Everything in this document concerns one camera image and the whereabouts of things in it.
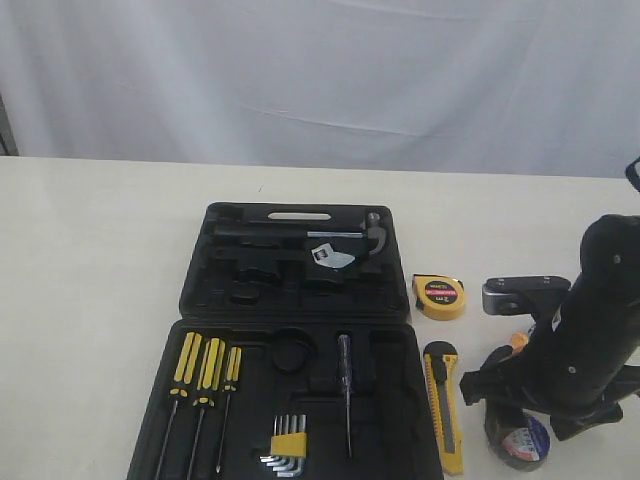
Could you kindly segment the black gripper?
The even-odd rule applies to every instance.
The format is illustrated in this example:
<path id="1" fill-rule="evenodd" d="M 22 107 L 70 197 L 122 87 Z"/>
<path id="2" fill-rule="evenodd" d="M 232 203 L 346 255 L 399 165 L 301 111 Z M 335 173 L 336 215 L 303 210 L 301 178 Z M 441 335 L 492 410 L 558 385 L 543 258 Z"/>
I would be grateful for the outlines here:
<path id="1" fill-rule="evenodd" d="M 565 441 L 620 422 L 621 400 L 639 391 L 639 369 L 627 363 L 639 346 L 638 281 L 578 279 L 552 315 L 534 321 L 520 354 L 460 381 L 466 404 L 487 402 L 484 430 L 496 453 L 509 453 L 525 428 L 521 409 L 548 415 Z"/>

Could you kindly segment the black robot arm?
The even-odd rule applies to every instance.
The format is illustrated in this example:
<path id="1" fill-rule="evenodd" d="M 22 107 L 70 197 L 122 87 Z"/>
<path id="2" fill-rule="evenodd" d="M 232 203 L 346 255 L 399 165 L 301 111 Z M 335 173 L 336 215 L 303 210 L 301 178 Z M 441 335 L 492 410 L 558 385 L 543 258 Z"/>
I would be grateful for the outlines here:
<path id="1" fill-rule="evenodd" d="M 493 402 L 548 415 L 556 438 L 618 423 L 621 401 L 639 392 L 639 219 L 604 215 L 584 233 L 581 271 L 494 277 L 482 287 L 489 315 L 529 315 L 523 349 L 476 371 L 460 389 L 466 405 Z"/>

